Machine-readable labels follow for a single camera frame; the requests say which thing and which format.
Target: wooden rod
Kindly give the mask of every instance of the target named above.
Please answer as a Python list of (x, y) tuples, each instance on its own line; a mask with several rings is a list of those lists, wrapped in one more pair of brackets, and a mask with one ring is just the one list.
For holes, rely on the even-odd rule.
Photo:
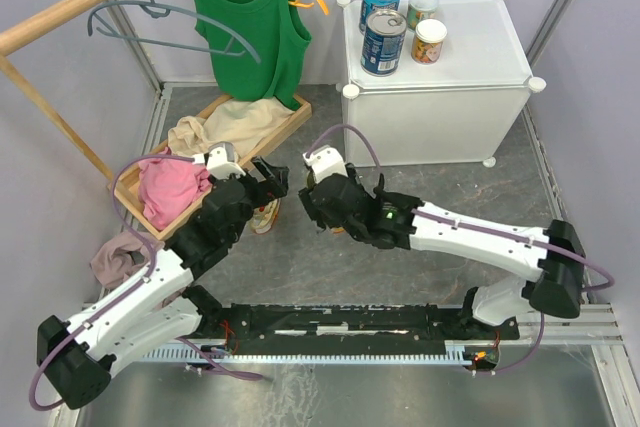
[(113, 179), (113, 172), (107, 167), (100, 157), (91, 150), (91, 148), (82, 140), (82, 138), (76, 134), (65, 120), (60, 117), (60, 114), (47, 102), (40, 92), (29, 82), (15, 66), (4, 55), (0, 54), (0, 71), (4, 73), (16, 86), (31, 100), (40, 111), (47, 116), (47, 118), (55, 125), (60, 132), (62, 132), (67, 139), (75, 145), (84, 156), (89, 159), (96, 169), (98, 169), (102, 175), (108, 180)]
[(0, 54), (7, 56), (105, 0), (61, 0), (0, 33)]

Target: brown cloth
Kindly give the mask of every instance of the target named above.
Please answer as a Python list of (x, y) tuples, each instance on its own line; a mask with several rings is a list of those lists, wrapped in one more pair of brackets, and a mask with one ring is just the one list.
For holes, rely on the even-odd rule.
[[(164, 242), (157, 240), (151, 234), (143, 232), (140, 234), (151, 242), (156, 252), (164, 247)], [(141, 254), (144, 261), (136, 262), (132, 255), (134, 252)], [(91, 270), (105, 288), (115, 289), (147, 262), (149, 262), (147, 249), (131, 232), (125, 231), (100, 247), (98, 253), (91, 259)]]

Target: white cabinet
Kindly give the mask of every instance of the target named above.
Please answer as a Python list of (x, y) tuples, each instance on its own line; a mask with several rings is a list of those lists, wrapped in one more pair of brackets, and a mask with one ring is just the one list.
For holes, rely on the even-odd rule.
[[(389, 76), (360, 65), (360, 1), (345, 2), (344, 122), (360, 129), (383, 165), (478, 162), (490, 159), (533, 91), (545, 82), (531, 69), (503, 0), (440, 0), (436, 18), (448, 35), (440, 59), (411, 58), (407, 31), (398, 70)], [(406, 14), (407, 1), (400, 11)], [(373, 162), (345, 131), (348, 162)]]

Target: beige cloth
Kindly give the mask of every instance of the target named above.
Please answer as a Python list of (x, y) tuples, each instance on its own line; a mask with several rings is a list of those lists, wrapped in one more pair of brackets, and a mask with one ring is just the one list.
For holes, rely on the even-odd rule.
[(209, 152), (218, 142), (231, 142), (242, 158), (292, 113), (275, 97), (255, 102), (227, 100), (206, 120), (180, 119), (169, 130), (169, 148), (175, 155), (191, 156)]

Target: red wire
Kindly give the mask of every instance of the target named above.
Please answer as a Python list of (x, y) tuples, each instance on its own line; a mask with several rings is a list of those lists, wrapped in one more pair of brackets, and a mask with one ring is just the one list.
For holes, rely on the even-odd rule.
[(238, 341), (238, 336), (236, 335), (236, 333), (233, 331), (233, 329), (231, 328), (231, 326), (229, 326), (229, 322), (226, 320), (223, 320), (220, 325), (222, 326), (222, 328), (224, 329), (224, 346), (225, 348), (229, 347), (229, 334), (233, 334), (234, 337), (234, 347), (233, 347), (233, 351), (231, 352), (231, 355), (235, 355), (235, 353), (238, 351), (238, 347), (240, 346), (240, 342)]

